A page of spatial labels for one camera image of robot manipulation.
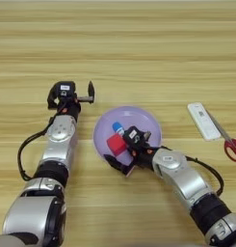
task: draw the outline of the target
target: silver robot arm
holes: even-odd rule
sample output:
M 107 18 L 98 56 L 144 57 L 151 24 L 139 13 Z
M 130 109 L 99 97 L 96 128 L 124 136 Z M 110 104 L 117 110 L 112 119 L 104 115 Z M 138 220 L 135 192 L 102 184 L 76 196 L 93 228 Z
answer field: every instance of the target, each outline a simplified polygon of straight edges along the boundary
M 166 147 L 151 147 L 147 142 L 150 134 L 140 131 L 135 126 L 130 126 L 124 131 L 122 139 L 134 158 L 128 167 L 109 154 L 104 155 L 106 160 L 113 168 L 127 176 L 134 165 L 144 166 L 153 171 L 172 187 L 181 204 L 204 234 L 208 245 L 236 247 L 236 213 L 231 212 L 218 196 L 222 192 L 223 184 L 217 195 L 202 176 L 188 164 L 188 160 L 202 165 L 203 162 Z
M 81 111 L 79 101 L 70 100 L 74 92 L 71 87 L 74 87 L 73 82 L 60 82 L 50 92 L 54 94 L 53 99 L 63 92 L 60 103 L 68 97 L 64 111 L 58 112 L 48 128 L 48 143 L 38 169 L 6 215 L 0 247 L 57 247 L 64 241 L 65 189 L 77 144 L 76 122 Z
M 159 149 L 152 159 L 155 174 L 169 184 L 211 246 L 236 246 L 236 213 L 231 212 L 178 151 Z

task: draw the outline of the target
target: wooden table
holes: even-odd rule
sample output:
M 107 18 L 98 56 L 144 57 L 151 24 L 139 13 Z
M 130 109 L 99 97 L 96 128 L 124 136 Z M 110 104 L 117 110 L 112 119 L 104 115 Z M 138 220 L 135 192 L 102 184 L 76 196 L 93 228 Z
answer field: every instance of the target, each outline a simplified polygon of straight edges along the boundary
M 218 169 L 222 199 L 236 211 L 236 163 L 223 139 L 203 141 L 187 111 L 202 102 L 236 138 L 236 2 L 0 3 L 0 233 L 24 186 L 17 149 L 53 114 L 46 98 L 59 80 L 74 80 L 79 95 L 89 80 L 96 89 L 96 103 L 83 105 L 79 117 L 64 246 L 204 243 L 162 181 L 140 169 L 124 178 L 96 154 L 96 121 L 121 105 L 149 111 L 164 145 Z M 30 175 L 44 147 L 40 139 L 24 152 Z

